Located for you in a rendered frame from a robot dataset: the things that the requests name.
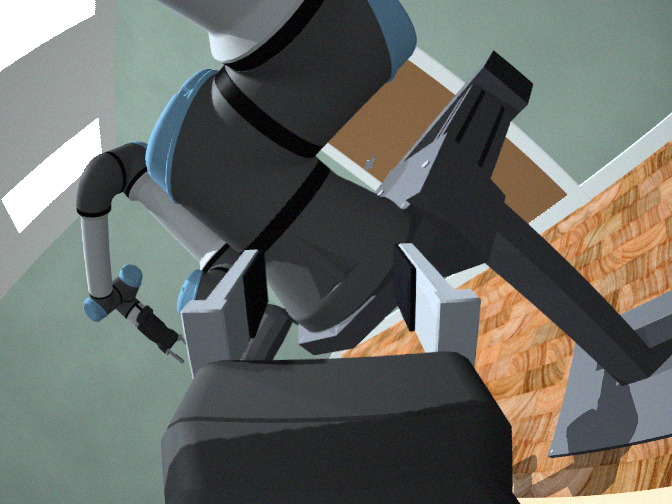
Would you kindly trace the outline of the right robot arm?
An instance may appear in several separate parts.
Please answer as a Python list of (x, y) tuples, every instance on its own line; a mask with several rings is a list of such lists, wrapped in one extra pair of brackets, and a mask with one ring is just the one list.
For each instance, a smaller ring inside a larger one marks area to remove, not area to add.
[[(108, 214), (117, 194), (123, 192), (131, 201), (139, 201), (200, 262), (201, 270), (194, 270), (181, 289), (177, 303), (180, 315), (190, 300), (206, 300), (241, 256), (183, 206), (173, 202), (151, 178), (146, 166), (147, 146), (136, 141), (98, 154), (88, 162), (79, 180), (76, 209), (82, 217), (90, 296), (83, 308), (95, 322), (115, 309), (127, 319), (140, 303), (135, 297), (143, 275), (137, 266), (125, 265), (118, 277), (112, 280), (111, 276)], [(241, 360), (254, 360), (282, 310), (280, 306), (267, 304), (257, 334), (249, 338)]]

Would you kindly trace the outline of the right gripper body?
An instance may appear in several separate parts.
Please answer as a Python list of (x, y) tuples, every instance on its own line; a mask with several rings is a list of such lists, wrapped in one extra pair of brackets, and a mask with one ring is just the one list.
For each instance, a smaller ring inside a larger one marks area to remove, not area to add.
[(141, 302), (138, 304), (131, 310), (127, 320), (135, 327), (138, 326), (137, 329), (148, 339), (155, 342), (159, 349), (166, 354), (166, 350), (171, 349), (176, 343), (179, 334), (168, 328), (164, 322), (154, 315), (152, 308), (147, 305), (144, 306)]

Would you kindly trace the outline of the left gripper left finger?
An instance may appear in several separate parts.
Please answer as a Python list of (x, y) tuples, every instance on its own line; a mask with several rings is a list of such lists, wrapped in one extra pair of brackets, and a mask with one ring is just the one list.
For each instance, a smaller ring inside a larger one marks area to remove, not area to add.
[(192, 378), (210, 362), (241, 360), (267, 304), (264, 250), (245, 250), (206, 300), (180, 312)]

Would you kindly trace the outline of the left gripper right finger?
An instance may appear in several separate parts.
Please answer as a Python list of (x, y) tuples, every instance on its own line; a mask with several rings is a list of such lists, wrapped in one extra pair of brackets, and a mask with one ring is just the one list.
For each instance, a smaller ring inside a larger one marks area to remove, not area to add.
[(412, 243), (393, 245), (393, 297), (425, 352), (457, 352), (475, 368), (481, 299), (454, 290)]

